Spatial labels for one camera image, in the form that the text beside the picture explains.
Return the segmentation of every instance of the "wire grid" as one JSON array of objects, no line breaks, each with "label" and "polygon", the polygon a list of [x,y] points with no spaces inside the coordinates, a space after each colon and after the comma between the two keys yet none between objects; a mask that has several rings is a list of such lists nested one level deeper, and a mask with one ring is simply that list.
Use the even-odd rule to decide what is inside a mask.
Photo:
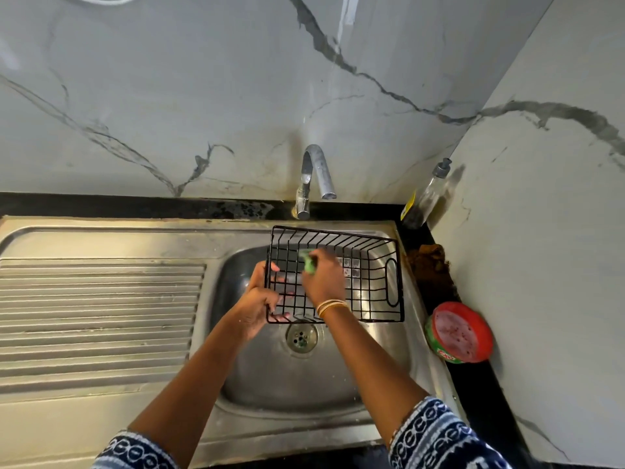
[{"label": "wire grid", "polygon": [[[282,299],[270,323],[322,323],[302,286],[301,251],[325,248],[343,267],[346,301],[356,318],[366,323],[404,321],[401,271],[397,241],[346,232],[275,226],[265,267],[265,286]],[[273,271],[269,262],[277,264]]]}]

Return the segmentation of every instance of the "green sponge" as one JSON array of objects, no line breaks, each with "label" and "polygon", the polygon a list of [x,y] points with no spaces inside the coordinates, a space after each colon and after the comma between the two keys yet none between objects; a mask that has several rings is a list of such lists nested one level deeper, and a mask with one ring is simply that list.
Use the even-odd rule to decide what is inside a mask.
[{"label": "green sponge", "polygon": [[314,275],[314,272],[317,271],[315,259],[310,256],[310,252],[312,251],[313,249],[304,249],[299,251],[299,256],[302,260],[304,260],[304,271],[309,275]]}]

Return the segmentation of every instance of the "gray bottle cap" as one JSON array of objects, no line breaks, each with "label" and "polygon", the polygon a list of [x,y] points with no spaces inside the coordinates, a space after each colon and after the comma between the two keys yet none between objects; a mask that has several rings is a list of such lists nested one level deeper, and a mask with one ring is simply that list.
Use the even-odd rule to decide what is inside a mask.
[{"label": "gray bottle cap", "polygon": [[449,166],[450,164],[451,160],[449,158],[443,158],[442,161],[435,166],[432,174],[437,178],[445,179],[449,174],[449,171],[451,171],[451,167]]}]

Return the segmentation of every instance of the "dish soap container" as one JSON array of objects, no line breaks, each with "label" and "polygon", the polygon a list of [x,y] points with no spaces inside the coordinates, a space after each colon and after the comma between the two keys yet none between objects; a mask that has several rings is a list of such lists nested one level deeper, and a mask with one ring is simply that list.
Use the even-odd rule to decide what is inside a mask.
[{"label": "dish soap container", "polygon": [[412,197],[406,203],[406,206],[401,212],[401,223],[408,229],[418,229],[427,220],[428,215],[432,212],[432,209],[438,202],[442,193],[445,190],[445,178],[451,171],[451,160],[449,158],[443,158],[438,163],[433,172],[432,180],[423,191],[423,193],[417,199],[417,191],[412,193]]}]

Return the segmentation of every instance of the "shirt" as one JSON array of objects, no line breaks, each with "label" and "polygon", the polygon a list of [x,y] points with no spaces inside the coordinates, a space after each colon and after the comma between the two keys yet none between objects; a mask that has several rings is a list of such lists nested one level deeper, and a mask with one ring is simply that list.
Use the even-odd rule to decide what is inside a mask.
[{"label": "shirt", "polygon": [[[511,469],[438,398],[428,396],[393,435],[389,462],[394,469]],[[179,469],[161,447],[140,434],[121,431],[92,469]]]}]

